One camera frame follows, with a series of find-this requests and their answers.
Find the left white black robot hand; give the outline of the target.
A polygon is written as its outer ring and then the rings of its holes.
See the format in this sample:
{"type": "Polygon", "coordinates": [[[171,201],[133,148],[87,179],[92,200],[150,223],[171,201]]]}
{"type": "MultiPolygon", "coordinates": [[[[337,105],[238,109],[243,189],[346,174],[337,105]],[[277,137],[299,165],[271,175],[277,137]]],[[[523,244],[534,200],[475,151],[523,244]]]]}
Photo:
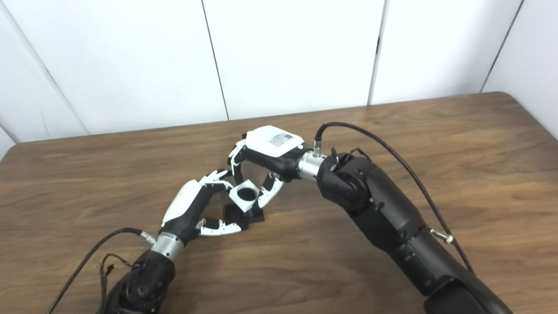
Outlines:
{"type": "Polygon", "coordinates": [[[159,234],[173,235],[186,245],[198,236],[225,236],[248,230],[247,223],[201,216],[213,195],[232,189],[233,185],[226,181],[231,175],[230,170],[217,169],[185,183],[165,212],[159,234]]]}

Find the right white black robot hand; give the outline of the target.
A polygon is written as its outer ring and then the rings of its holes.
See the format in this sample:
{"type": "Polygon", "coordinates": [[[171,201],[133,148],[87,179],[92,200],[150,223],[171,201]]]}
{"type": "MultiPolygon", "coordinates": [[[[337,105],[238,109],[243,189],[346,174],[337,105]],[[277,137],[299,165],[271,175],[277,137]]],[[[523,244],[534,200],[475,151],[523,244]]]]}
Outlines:
{"type": "Polygon", "coordinates": [[[242,135],[228,156],[233,178],[243,183],[242,163],[247,161],[269,171],[252,209],[263,209],[283,183],[300,180],[298,162],[311,147],[303,138],[274,126],[262,126],[242,135]]]}

